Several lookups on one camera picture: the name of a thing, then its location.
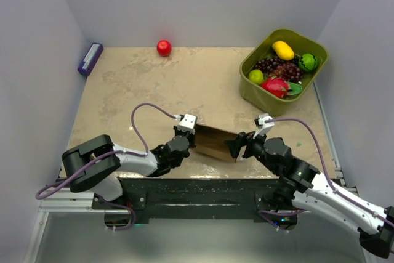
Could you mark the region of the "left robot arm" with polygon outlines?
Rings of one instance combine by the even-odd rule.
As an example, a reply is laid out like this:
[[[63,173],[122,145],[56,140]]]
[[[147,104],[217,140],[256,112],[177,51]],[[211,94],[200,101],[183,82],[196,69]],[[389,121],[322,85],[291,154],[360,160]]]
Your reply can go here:
[[[160,177],[177,168],[195,147],[195,128],[174,126],[175,136],[165,144],[148,151],[126,149],[113,143],[109,135],[97,136],[77,145],[62,155],[67,178],[77,174],[69,183],[73,193],[92,191],[104,197],[114,209],[127,203],[127,193],[115,171],[131,172],[145,177]]]

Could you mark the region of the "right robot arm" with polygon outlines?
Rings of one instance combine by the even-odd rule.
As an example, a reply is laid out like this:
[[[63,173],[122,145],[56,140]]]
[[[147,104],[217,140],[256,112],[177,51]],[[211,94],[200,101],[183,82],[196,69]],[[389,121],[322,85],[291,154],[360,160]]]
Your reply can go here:
[[[234,158],[254,157],[278,176],[278,186],[263,196],[274,207],[318,214],[354,233],[362,248],[388,258],[393,247],[393,208],[364,201],[333,183],[318,168],[294,156],[282,138],[240,133],[226,140]]]

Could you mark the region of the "brown cardboard box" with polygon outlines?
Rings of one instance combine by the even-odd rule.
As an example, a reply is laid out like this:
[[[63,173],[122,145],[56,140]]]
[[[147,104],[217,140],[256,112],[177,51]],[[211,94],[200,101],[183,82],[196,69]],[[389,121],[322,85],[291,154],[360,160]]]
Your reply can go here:
[[[226,140],[235,140],[237,133],[217,129],[214,127],[197,124],[195,126],[194,151],[202,155],[216,158],[220,161],[235,163],[237,157],[232,157],[230,149],[226,145]]]

